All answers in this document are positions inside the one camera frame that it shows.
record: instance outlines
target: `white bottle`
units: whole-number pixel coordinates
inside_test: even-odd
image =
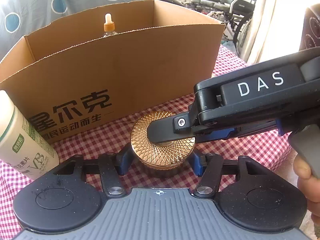
[[[111,14],[107,13],[105,18],[106,18],[106,23],[103,25],[105,33],[103,37],[108,37],[110,35],[117,34],[115,32],[115,23],[111,19]]]
[[[59,165],[57,152],[0,90],[0,159],[31,179]]]

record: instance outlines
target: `table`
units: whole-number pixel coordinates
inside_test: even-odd
[[[225,74],[246,66],[244,61],[221,46],[213,75]],[[59,155],[60,162],[75,154],[82,154],[85,159],[92,159],[105,152],[119,152],[130,141],[131,129],[140,117],[151,111],[170,111],[174,113],[187,111],[188,105],[193,102],[193,98],[194,95],[188,95],[163,103],[73,135],[54,143],[53,147]],[[247,155],[274,171],[291,150],[287,137],[288,135],[278,137],[277,130],[273,130],[245,138],[198,144],[196,148],[203,153],[220,154],[225,159],[237,159],[240,155]],[[121,177],[121,181],[127,190],[132,187],[189,187],[194,189],[199,178],[193,174],[188,163],[185,163],[183,168],[182,173],[172,178],[157,179],[146,175],[135,160],[128,173]],[[223,176],[220,189],[230,185],[233,181],[234,176]],[[21,230],[12,210],[12,201],[14,196],[31,182],[31,179],[0,160],[0,236],[4,240],[13,238]],[[98,175],[87,175],[87,182],[101,190]]]

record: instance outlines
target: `finger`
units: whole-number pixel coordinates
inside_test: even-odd
[[[298,188],[312,202],[320,202],[320,180],[311,176],[310,179],[298,178]]]
[[[320,217],[312,214],[312,215],[311,215],[311,219],[312,219],[312,221],[313,221],[316,225],[320,226]]]
[[[310,210],[312,214],[320,217],[320,203],[308,200],[308,210]]]
[[[309,179],[311,177],[311,168],[300,155],[297,155],[293,162],[294,172],[303,179]]]

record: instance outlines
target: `cardboard box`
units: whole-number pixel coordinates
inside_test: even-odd
[[[103,36],[112,14],[114,36]],[[211,77],[224,25],[159,0],[60,18],[0,62],[0,89],[50,143],[187,95]]]

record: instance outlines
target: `wheelchair wheel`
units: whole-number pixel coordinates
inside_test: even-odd
[[[238,56],[240,56],[241,49],[244,44],[244,40],[247,36],[248,30],[251,24],[252,15],[253,15],[253,12],[248,13],[246,16],[242,18],[233,35],[233,44],[236,47]]]

